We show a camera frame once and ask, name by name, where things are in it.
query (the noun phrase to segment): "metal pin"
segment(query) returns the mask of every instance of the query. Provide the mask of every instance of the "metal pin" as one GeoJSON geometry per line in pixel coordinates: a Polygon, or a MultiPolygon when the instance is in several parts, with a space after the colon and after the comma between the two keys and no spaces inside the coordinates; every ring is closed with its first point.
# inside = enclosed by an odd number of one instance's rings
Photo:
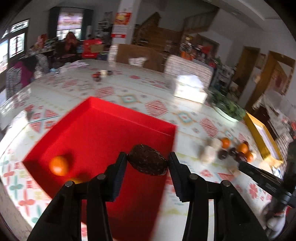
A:
{"type": "Polygon", "coordinates": [[[67,181],[66,183],[65,183],[65,186],[66,187],[70,187],[70,186],[72,186],[73,185],[73,182],[72,181],[67,181]]]}
{"type": "Polygon", "coordinates": [[[195,173],[191,173],[191,174],[189,174],[189,178],[190,178],[191,180],[196,180],[196,179],[198,179],[198,175],[195,174],[195,173]]]}
{"type": "Polygon", "coordinates": [[[99,180],[104,180],[105,178],[106,178],[106,175],[105,174],[99,174],[97,176],[97,179],[99,179],[99,180]]]}
{"type": "Polygon", "coordinates": [[[224,181],[222,182],[222,184],[223,184],[224,186],[226,186],[226,187],[229,187],[229,186],[231,185],[230,181],[228,181],[228,180],[224,180],[224,181]]]}

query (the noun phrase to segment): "dark round fruit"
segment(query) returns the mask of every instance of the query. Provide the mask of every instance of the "dark round fruit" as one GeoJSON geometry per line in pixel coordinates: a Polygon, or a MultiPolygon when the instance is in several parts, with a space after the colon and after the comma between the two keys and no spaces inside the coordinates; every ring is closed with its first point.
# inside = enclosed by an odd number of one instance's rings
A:
{"type": "Polygon", "coordinates": [[[249,148],[249,143],[247,141],[244,141],[243,143],[246,144],[247,147],[249,148]]]}
{"type": "Polygon", "coordinates": [[[220,150],[218,152],[218,158],[220,160],[224,160],[228,156],[228,152],[226,150],[220,150]]]}
{"type": "Polygon", "coordinates": [[[237,154],[237,149],[235,147],[233,147],[229,150],[230,156],[236,156],[236,154],[237,154]]]}
{"type": "Polygon", "coordinates": [[[247,157],[246,157],[246,155],[243,152],[238,152],[237,155],[236,155],[236,157],[235,157],[235,160],[237,162],[247,161],[247,157]]]}

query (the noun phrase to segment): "magenta clothing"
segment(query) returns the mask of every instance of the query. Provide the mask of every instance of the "magenta clothing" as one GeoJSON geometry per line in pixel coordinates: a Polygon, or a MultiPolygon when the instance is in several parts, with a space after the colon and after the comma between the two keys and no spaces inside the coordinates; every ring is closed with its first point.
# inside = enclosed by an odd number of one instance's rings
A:
{"type": "Polygon", "coordinates": [[[28,84],[30,84],[30,79],[33,76],[33,72],[29,71],[26,66],[22,63],[22,61],[18,61],[15,65],[15,68],[21,68],[22,70],[22,75],[20,82],[22,83],[22,87],[24,88],[28,84]]]}

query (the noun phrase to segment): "dark curtain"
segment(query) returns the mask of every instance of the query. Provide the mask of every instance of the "dark curtain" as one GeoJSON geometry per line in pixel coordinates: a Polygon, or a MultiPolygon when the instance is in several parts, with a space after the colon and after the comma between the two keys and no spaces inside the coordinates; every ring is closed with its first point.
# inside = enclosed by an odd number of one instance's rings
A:
{"type": "Polygon", "coordinates": [[[52,39],[57,36],[57,22],[59,20],[59,12],[60,7],[53,7],[49,10],[49,17],[48,17],[48,38],[52,39]]]}
{"type": "Polygon", "coordinates": [[[94,11],[90,9],[84,9],[83,11],[83,19],[82,19],[82,25],[81,25],[81,40],[85,40],[86,37],[86,29],[87,26],[92,25],[92,16],[94,11]]]}

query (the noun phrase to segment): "table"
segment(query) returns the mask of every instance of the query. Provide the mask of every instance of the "table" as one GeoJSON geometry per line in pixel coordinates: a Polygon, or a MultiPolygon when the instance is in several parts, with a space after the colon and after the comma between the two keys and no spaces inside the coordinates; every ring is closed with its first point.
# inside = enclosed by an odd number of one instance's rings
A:
{"type": "MultiPolygon", "coordinates": [[[[262,158],[243,122],[230,122],[210,106],[174,97],[162,73],[119,63],[109,66],[105,61],[84,61],[89,64],[86,68],[65,67],[57,76],[48,74],[30,84],[30,97],[21,101],[17,107],[22,105],[33,114],[32,118],[22,130],[15,131],[11,142],[1,142],[7,148],[0,158],[0,178],[3,182],[0,185],[0,212],[5,219],[13,216],[7,222],[20,240],[26,240],[30,229],[51,201],[25,169],[22,160],[57,121],[89,96],[178,125],[174,151],[180,162],[207,181],[231,181],[255,215],[259,216],[271,196],[245,174],[234,176],[229,172],[228,167],[234,162],[233,159],[216,159],[212,164],[203,164],[199,160],[200,151],[209,138],[227,136],[233,143],[247,140],[250,148],[257,153],[257,160],[253,164],[258,166],[262,158]],[[91,75],[99,69],[113,69],[114,75],[95,82],[91,75]]],[[[17,126],[20,128],[16,123],[11,124],[12,130],[17,129],[17,126]]],[[[171,177],[168,176],[152,240],[181,240],[188,206],[188,203],[179,201],[171,177]]],[[[208,240],[213,240],[214,213],[211,201],[209,230],[208,240]]],[[[82,225],[82,240],[87,240],[85,225],[82,225]]]]}

